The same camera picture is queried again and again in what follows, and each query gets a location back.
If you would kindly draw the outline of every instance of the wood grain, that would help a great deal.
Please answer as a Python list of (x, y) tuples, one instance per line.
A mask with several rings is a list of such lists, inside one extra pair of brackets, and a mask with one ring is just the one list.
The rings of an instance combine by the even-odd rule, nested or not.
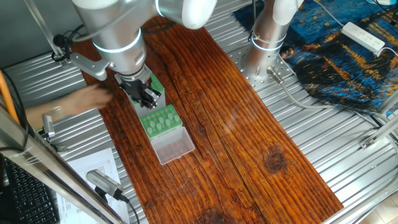
[[(150, 223), (321, 223), (343, 208), (205, 29), (144, 39), (146, 64), (196, 147), (161, 166), (108, 70), (101, 86), (114, 98), (101, 115)], [(100, 59), (89, 42), (73, 50)]]

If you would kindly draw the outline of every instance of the white cylinder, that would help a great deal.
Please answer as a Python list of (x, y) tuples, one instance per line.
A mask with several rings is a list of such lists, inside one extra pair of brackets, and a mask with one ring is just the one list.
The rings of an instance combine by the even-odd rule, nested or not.
[(184, 0), (182, 23), (188, 29), (203, 27), (213, 13), (217, 0)]
[(83, 9), (102, 9), (108, 7), (118, 0), (72, 0), (72, 2)]
[(304, 0), (277, 0), (274, 3), (274, 21), (284, 26), (288, 24)]

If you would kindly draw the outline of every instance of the person's arm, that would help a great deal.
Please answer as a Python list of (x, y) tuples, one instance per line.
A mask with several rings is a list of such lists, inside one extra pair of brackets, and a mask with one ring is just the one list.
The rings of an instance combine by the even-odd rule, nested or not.
[(53, 121), (57, 121), (93, 108), (103, 108), (111, 98), (106, 90), (96, 85), (88, 86), (59, 100), (26, 109), (26, 116), (32, 128), (39, 129), (43, 126), (43, 114), (49, 114)]

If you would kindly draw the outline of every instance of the plastic lid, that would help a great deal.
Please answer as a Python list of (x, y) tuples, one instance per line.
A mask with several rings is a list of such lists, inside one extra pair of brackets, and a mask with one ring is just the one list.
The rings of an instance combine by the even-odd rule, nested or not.
[(160, 164), (164, 165), (195, 149), (187, 130), (184, 127), (167, 133), (150, 142)]

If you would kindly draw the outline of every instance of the keyboard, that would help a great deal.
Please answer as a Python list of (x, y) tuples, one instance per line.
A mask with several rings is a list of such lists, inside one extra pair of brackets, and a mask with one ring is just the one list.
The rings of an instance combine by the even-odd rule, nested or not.
[(58, 223), (59, 218), (49, 194), (50, 189), (9, 159), (4, 158), (4, 167), (6, 168), (19, 223)]

